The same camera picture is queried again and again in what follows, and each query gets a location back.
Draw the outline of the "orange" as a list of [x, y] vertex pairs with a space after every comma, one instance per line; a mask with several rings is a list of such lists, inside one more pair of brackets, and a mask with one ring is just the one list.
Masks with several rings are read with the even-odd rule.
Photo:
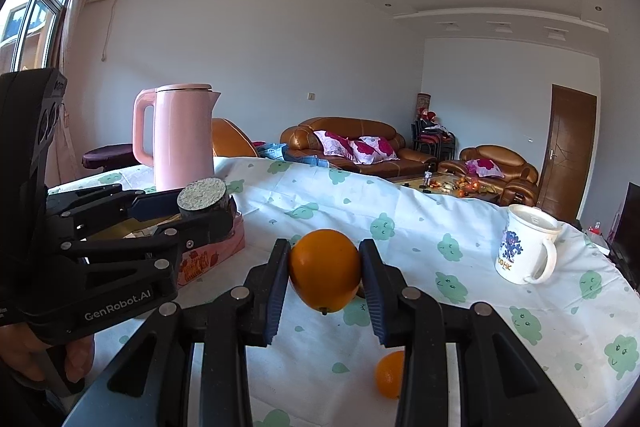
[[292, 248], [288, 263], [298, 297], [323, 315], [345, 308], [357, 294], [360, 254], [339, 231], [322, 229], [306, 234]]
[[390, 352], [378, 361], [375, 367], [375, 384], [380, 395], [394, 400], [400, 397], [404, 363], [404, 350]]

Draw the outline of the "coffee table with fruits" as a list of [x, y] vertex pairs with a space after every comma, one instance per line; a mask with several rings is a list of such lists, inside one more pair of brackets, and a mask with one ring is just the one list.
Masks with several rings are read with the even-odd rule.
[[449, 195], [457, 198], [477, 198], [497, 204], [503, 188], [492, 184], [491, 179], [477, 176], [461, 176], [449, 172], [424, 172], [418, 176], [398, 176], [390, 179], [393, 184], [413, 188], [423, 194]]

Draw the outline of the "pink metal tin box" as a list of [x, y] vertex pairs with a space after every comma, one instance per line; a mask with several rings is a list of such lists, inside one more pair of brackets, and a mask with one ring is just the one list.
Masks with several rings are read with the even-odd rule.
[[[121, 225], [112, 225], [108, 229], [93, 234], [89, 241], [102, 239], [137, 239], [151, 236], [160, 225], [176, 223], [178, 215], [157, 218], [148, 221], [138, 221], [134, 218], [126, 220]], [[221, 241], [205, 246], [194, 247], [186, 251], [181, 258], [178, 274], [178, 286], [184, 287], [199, 280], [205, 273], [221, 265], [245, 247], [244, 220], [242, 213], [234, 214], [233, 227], [230, 233]]]

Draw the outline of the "dark purple stool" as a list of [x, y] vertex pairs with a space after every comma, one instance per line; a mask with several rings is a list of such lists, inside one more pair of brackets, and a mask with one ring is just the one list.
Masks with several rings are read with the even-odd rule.
[[105, 145], [88, 150], [81, 159], [82, 167], [103, 172], [132, 167], [139, 164], [131, 144]]

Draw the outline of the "orange leather chair back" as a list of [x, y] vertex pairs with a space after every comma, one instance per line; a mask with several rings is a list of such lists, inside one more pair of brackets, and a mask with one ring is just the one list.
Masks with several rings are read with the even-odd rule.
[[228, 119], [212, 119], [213, 153], [216, 157], [257, 157], [248, 136]]

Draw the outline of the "pink electric kettle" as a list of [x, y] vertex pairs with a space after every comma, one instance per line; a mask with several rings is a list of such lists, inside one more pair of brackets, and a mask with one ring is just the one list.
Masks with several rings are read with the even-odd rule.
[[[137, 95], [132, 151], [140, 164], [153, 169], [157, 191], [177, 190], [214, 175], [212, 119], [219, 97], [206, 83], [168, 84]], [[143, 147], [147, 108], [153, 111], [151, 153]]]

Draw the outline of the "blue cloth on sofa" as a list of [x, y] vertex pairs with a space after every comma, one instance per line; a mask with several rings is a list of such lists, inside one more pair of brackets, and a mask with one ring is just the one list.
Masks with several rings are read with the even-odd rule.
[[285, 143], [264, 143], [255, 146], [257, 154], [262, 158], [269, 158], [277, 161], [300, 162], [301, 164], [329, 168], [330, 163], [326, 159], [319, 158], [317, 155], [294, 156], [288, 151]]

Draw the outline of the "white cartoon mug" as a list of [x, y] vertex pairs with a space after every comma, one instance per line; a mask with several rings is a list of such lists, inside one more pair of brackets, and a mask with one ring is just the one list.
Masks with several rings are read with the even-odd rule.
[[495, 268], [516, 285], [548, 281], [558, 262], [555, 241], [561, 223], [537, 207], [512, 204], [499, 244]]

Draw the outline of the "black television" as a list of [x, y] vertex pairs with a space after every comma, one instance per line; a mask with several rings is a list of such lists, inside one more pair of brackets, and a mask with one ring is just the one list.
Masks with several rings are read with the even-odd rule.
[[613, 235], [613, 251], [638, 279], [640, 257], [640, 187], [638, 184], [628, 184], [624, 205]]

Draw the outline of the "long brown leather sofa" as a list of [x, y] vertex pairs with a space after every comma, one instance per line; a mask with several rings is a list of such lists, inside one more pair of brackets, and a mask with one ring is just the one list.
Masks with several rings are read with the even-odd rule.
[[280, 140], [295, 159], [316, 156], [331, 167], [384, 179], [423, 176], [437, 167], [434, 156], [411, 150], [381, 121], [316, 117], [285, 129]]

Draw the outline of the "brown wooden door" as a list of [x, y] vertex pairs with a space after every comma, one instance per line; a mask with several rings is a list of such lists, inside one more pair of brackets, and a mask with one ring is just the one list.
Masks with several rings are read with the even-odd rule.
[[577, 218], [587, 184], [597, 124], [597, 98], [554, 84], [537, 206], [561, 221]]

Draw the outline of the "black shelf with items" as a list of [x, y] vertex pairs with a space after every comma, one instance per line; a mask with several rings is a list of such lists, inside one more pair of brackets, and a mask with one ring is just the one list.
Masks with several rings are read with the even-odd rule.
[[431, 110], [431, 95], [416, 96], [416, 119], [411, 125], [413, 150], [435, 156], [438, 161], [454, 159], [457, 139]]

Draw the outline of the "window with frame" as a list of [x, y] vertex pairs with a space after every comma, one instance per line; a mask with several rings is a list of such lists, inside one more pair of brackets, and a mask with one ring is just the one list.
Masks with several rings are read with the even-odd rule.
[[65, 3], [66, 0], [6, 0], [2, 4], [1, 72], [52, 64]]

